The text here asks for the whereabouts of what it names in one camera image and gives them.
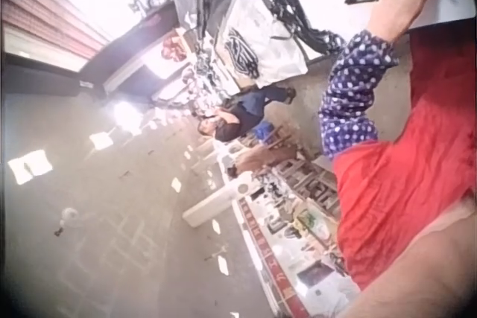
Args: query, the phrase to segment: blue jeans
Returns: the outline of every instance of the blue jeans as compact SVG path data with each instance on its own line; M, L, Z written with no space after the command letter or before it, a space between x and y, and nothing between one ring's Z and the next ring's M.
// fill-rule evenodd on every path
M285 102L287 98L287 89L270 85L256 91L246 93L242 96L240 102L247 112L263 118L265 114L265 106L267 104L269 104L271 101Z

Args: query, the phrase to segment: blue polka dot shirt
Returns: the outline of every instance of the blue polka dot shirt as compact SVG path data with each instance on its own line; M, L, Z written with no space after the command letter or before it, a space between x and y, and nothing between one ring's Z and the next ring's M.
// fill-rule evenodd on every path
M323 150L329 159L353 145L378 139L366 110L373 105L373 90L385 72L397 64L392 45L369 31L355 35L341 52L318 113Z

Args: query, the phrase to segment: shopper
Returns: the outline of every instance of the shopper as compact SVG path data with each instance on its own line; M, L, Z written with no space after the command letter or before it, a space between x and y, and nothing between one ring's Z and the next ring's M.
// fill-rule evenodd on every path
M367 28L350 40L337 59L319 112L323 149L338 180L338 245L347 270L362 289L382 275L434 219L459 204L466 191L475 190L474 21L469 27L464 22L411 34L412 110L395 142L379 141L378 130L365 113L373 105L373 90L397 65L393 43L408 30L424 2L379 0ZM432 289L435 296L429 295L432 282L452 281L446 275L446 262L464 265L467 279L475 273L475 267L456 252L437 249L426 270L421 270L426 263L412 256L416 251L409 255L415 269L401 270L399 280L392 275L395 280L387 281L388 292L384 284L380 295L376 292L380 297L387 294L390 304L382 303L381 313L368 306L368 311L353 311L349 317L437 317L423 312L427 305L439 304L439 294L445 295L445 288L439 293ZM426 279L417 279L420 274ZM465 281L465 277L454 279ZM411 290L409 282L419 287ZM392 289L397 285L400 295ZM406 305L415 312L409 309L403 314Z
M250 171L256 177L266 174L272 167L285 160L296 159L297 153L296 146L269 148L267 145L258 144L240 154L232 167L227 169L227 174L230 179L235 179L240 174Z
M231 109L215 110L212 117L200 121L198 131L218 141L232 141L252 130L264 117L265 106L271 101L290 104L296 96L292 88L274 85L244 94Z

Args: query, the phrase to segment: polka dot sleeve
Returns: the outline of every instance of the polka dot sleeve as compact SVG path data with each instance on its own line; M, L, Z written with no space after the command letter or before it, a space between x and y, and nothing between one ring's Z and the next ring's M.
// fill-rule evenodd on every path
M341 52L318 113L328 158L333 160L355 144L378 139L374 122L365 111L374 103L373 90L382 76L397 63L391 44L369 31L355 35Z

